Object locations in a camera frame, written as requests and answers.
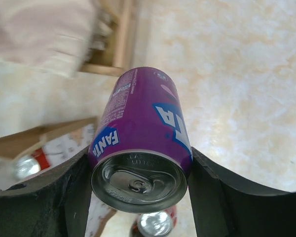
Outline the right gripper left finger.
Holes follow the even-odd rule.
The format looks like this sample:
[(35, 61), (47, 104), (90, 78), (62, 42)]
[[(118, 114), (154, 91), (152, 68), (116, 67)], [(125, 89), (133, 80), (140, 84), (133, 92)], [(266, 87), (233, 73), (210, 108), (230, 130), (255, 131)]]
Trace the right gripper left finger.
[(0, 237), (83, 237), (92, 193), (87, 150), (0, 190)]

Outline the purple soda can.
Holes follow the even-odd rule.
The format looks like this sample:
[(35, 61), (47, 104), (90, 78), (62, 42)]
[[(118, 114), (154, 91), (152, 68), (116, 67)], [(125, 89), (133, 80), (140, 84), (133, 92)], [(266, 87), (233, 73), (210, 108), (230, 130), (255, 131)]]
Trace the purple soda can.
[(166, 73), (137, 67), (117, 80), (88, 159), (94, 194), (114, 209), (157, 212), (184, 197), (192, 149), (176, 86)]

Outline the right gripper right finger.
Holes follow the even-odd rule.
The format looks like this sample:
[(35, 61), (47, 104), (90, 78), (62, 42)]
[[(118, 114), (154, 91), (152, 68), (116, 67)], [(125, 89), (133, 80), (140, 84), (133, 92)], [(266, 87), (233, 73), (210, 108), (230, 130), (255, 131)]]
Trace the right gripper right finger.
[(189, 195), (199, 237), (296, 237), (296, 192), (274, 189), (192, 149)]

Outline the brown burlap canvas bag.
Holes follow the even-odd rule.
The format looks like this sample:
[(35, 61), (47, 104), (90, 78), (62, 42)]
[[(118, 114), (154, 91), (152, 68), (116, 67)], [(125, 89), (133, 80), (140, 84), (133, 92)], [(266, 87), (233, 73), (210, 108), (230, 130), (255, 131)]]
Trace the brown burlap canvas bag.
[[(0, 190), (5, 191), (32, 179), (71, 159), (89, 147), (95, 130), (95, 117), (58, 124), (38, 126), (0, 138)], [(14, 176), (14, 164), (20, 158), (42, 148), (50, 167), (25, 179)], [(99, 237), (115, 211), (91, 193), (88, 220), (84, 237)]]

